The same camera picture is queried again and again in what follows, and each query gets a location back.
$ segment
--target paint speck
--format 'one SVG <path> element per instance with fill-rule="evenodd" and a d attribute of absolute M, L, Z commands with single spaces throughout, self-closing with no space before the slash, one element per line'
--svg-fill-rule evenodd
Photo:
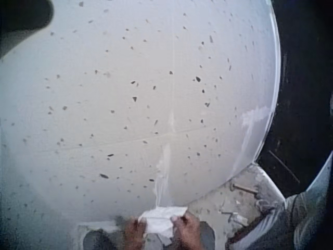
<path fill-rule="evenodd" d="M 105 174 L 102 174 L 102 173 L 100 173 L 99 176 L 101 176 L 102 178 L 105 178 L 105 179 L 109 178 L 108 176 L 106 176 Z"/>

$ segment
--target white rag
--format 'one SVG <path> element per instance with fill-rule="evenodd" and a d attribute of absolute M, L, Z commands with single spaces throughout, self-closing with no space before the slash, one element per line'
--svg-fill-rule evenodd
<path fill-rule="evenodd" d="M 156 207 L 153 210 L 145 211 L 140 217 L 147 220 L 145 233 L 158 233 L 167 238 L 173 237 L 173 224 L 171 217 L 183 216 L 187 207 Z"/>

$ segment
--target person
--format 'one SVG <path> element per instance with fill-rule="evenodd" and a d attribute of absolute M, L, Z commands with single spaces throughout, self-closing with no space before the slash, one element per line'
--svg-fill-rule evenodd
<path fill-rule="evenodd" d="M 204 250 L 200 239 L 200 220 L 196 216 L 187 211 L 182 217 L 172 217 L 171 221 L 174 225 L 176 249 Z M 128 222 L 124 230 L 125 250 L 143 248 L 146 226 L 147 222 L 144 218 L 140 222 L 138 219 L 131 219 Z"/>

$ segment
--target white cloth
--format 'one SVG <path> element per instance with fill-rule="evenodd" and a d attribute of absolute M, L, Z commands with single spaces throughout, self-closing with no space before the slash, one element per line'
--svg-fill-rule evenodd
<path fill-rule="evenodd" d="M 187 207 L 156 207 L 153 210 L 145 211 L 139 221 L 144 217 L 147 220 L 145 233 L 158 233 L 167 238 L 173 237 L 173 224 L 171 217 L 183 216 Z"/>

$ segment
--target dark background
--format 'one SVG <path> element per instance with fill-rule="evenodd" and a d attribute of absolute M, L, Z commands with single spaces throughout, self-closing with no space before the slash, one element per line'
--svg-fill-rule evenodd
<path fill-rule="evenodd" d="M 331 2 L 273 1 L 281 45 L 281 81 L 276 113 L 258 162 L 286 197 L 305 191 L 332 149 Z"/>

